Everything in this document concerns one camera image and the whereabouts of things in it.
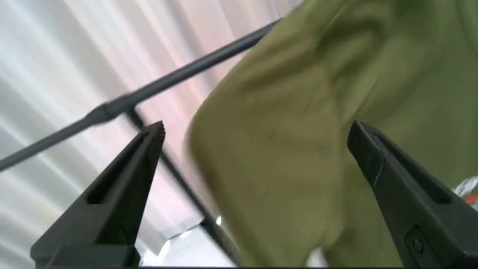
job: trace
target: green garment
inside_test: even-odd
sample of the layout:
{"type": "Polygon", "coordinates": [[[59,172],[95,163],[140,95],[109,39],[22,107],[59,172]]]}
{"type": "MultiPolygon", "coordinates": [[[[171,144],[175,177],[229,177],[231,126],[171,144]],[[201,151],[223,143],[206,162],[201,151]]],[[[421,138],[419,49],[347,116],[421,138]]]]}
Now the green garment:
{"type": "Polygon", "coordinates": [[[304,1],[220,82],[189,149],[241,265],[401,266],[347,134],[377,127],[450,188],[478,174],[475,3],[304,1]]]}

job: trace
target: curtain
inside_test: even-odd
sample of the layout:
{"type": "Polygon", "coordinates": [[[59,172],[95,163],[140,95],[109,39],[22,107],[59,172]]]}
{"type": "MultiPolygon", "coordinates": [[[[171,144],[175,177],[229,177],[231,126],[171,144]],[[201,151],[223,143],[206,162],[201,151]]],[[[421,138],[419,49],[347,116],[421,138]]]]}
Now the curtain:
{"type": "MultiPolygon", "coordinates": [[[[272,22],[299,0],[0,1],[0,158],[272,22]]],[[[186,176],[187,125],[241,55],[138,106],[164,121],[164,148],[186,176]]],[[[0,174],[0,267],[32,268],[30,246],[136,131],[124,116],[0,174]]],[[[160,164],[137,240],[158,254],[201,216],[160,164]]]]}

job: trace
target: screw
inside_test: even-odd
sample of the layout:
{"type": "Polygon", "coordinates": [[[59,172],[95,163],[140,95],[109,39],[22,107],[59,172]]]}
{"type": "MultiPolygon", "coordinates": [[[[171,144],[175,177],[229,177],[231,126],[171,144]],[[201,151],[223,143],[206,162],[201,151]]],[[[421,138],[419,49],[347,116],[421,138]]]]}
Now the screw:
{"type": "Polygon", "coordinates": [[[421,254],[423,252],[423,244],[418,239],[413,240],[413,249],[418,253],[421,254]]]}

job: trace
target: white floor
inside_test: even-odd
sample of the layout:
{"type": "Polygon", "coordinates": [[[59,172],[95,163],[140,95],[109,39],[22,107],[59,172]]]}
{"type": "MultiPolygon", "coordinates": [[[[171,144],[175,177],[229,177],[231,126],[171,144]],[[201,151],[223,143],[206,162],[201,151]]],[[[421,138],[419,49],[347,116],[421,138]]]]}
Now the white floor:
{"type": "Polygon", "coordinates": [[[200,227],[169,240],[158,256],[146,253],[141,266],[235,267],[200,227]]]}

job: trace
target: red object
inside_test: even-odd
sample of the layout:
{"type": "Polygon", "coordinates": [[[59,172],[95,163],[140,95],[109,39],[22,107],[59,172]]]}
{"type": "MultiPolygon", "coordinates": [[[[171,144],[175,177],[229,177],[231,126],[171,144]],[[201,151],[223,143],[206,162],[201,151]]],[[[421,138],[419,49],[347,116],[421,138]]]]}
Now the red object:
{"type": "Polygon", "coordinates": [[[473,205],[475,201],[478,200],[478,194],[471,194],[469,197],[466,198],[466,203],[468,205],[473,205]]]}

